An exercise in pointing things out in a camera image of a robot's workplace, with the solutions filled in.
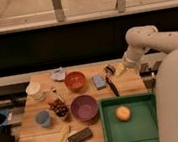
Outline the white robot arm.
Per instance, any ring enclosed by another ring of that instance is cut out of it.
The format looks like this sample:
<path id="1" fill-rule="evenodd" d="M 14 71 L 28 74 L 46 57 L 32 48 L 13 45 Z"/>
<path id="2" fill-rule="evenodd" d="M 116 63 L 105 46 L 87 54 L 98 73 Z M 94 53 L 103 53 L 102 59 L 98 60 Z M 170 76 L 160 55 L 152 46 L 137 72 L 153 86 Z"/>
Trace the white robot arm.
<path id="1" fill-rule="evenodd" d="M 156 76 L 156 111 L 159 142 L 178 142 L 178 31 L 160 32 L 155 26 L 131 27 L 122 66 L 136 68 L 141 57 L 154 49 L 166 54 Z"/>

